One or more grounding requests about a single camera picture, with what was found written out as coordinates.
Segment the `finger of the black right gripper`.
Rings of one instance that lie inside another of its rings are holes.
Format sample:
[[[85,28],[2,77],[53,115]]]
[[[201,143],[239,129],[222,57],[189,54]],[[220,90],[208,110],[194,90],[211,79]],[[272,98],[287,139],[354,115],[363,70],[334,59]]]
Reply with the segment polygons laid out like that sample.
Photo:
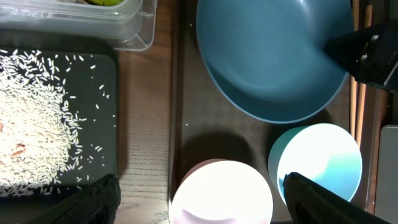
[[[384,23],[331,39],[325,52],[357,82],[397,90],[397,24]]]

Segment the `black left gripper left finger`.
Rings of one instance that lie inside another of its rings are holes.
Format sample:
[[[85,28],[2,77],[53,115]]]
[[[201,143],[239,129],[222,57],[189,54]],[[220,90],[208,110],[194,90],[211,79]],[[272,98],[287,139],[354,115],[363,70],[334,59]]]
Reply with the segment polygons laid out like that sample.
[[[114,174],[107,174],[27,221],[27,224],[113,224],[121,203],[121,188]]]

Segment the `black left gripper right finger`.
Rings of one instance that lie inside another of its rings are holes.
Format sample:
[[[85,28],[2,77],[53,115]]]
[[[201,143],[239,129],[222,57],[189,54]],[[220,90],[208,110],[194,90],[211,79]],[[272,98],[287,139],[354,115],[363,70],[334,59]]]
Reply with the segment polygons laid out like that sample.
[[[284,198],[294,224],[390,224],[298,172],[284,177]]]

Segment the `light blue bowl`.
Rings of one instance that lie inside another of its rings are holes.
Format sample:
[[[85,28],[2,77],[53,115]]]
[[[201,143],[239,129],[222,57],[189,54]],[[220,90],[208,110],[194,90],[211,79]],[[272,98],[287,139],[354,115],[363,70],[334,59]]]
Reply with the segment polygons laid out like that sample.
[[[335,124],[319,123],[283,133],[271,147],[267,167],[283,201],[285,176],[298,172],[350,202],[361,181],[363,160],[349,132]]]

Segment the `rice leftovers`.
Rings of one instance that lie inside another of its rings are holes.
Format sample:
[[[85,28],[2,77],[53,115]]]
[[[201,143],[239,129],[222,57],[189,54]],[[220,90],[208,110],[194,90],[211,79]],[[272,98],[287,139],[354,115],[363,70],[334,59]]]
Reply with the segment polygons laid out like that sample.
[[[82,119],[70,108],[58,55],[1,50],[1,196],[52,190],[82,159]]]

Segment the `dark blue plate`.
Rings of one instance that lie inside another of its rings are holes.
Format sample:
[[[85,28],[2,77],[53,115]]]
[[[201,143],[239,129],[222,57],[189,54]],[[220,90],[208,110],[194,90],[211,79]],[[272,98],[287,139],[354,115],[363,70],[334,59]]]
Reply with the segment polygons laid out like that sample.
[[[345,84],[348,73],[325,45],[354,30],[349,0],[200,0],[196,15],[208,73],[254,118],[305,120]]]

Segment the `yellow green snack wrapper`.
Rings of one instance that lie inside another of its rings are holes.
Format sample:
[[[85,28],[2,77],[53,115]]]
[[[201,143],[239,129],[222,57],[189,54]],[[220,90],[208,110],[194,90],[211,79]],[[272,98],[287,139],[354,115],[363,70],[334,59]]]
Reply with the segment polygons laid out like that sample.
[[[122,3],[124,0],[84,0],[88,4],[97,6],[116,6]]]

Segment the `grey dishwasher rack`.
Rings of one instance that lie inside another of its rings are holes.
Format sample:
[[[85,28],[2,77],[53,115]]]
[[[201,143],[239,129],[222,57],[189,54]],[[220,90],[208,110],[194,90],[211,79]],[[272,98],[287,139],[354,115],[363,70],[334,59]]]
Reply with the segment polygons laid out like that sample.
[[[381,129],[377,167],[375,216],[397,223],[397,126]]]

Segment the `wooden chopstick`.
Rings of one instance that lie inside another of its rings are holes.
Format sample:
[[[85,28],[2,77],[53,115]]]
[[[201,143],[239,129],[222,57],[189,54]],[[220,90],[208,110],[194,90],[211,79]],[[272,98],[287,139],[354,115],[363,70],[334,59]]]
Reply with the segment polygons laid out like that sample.
[[[359,29],[359,0],[352,0],[354,30]],[[350,125],[349,130],[353,137],[356,135],[356,114],[358,100],[358,84],[354,77],[350,77]]]
[[[372,25],[373,19],[373,6],[368,5],[365,8],[364,13],[364,27],[370,27]],[[358,143],[358,147],[361,147],[361,140],[363,135],[363,124],[364,124],[364,107],[366,100],[366,85],[359,83],[358,84],[358,105],[357,105],[357,121],[356,121],[356,135],[355,139]]]

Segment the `pink white bowl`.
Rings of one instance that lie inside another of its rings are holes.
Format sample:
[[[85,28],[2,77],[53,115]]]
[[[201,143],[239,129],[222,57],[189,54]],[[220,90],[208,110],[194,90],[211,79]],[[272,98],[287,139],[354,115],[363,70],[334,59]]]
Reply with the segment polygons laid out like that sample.
[[[173,224],[269,224],[273,198],[266,179],[238,161],[210,159],[192,167],[171,204]]]

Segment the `black plastic tray bin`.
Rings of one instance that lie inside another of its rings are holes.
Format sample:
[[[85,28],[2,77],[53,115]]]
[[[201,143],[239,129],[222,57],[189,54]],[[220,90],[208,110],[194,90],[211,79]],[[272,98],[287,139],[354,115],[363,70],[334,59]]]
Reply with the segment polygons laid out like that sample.
[[[1,46],[58,55],[70,108],[82,119],[82,159],[53,189],[1,199],[1,223],[26,223],[107,174],[117,173],[119,62],[104,40],[79,35],[1,30]]]

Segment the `clear plastic bin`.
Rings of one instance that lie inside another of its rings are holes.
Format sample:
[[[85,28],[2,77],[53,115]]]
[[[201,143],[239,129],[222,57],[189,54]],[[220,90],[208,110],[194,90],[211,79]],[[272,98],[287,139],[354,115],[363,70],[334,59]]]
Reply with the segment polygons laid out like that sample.
[[[1,27],[88,35],[117,50],[140,52],[154,39],[156,0],[126,0],[116,6],[85,1],[1,1]]]

